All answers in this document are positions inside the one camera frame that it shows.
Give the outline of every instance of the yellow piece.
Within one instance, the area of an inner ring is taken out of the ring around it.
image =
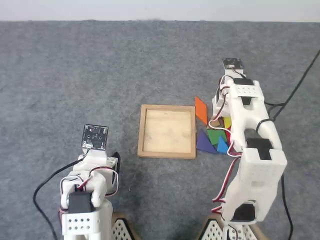
[[[225,129],[228,129],[228,128],[230,128],[231,127],[231,117],[229,117],[229,116],[224,116],[223,117],[223,122],[224,122],[224,128]]]

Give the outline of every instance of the red piece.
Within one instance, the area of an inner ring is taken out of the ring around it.
[[[230,146],[231,142],[230,142],[230,132],[225,131],[225,135],[226,135],[226,141],[228,143],[228,145]]]

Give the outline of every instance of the white wall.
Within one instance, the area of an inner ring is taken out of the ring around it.
[[[0,0],[0,20],[320,22],[320,0]]]

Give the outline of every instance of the orange triangle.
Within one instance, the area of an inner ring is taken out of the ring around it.
[[[207,105],[200,100],[197,96],[195,97],[195,115],[205,124],[208,123],[207,118]]]

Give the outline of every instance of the green square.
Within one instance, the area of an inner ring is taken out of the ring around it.
[[[219,143],[220,136],[224,139],[225,142],[227,141],[225,131],[223,130],[208,129],[207,133],[212,145],[216,145]]]

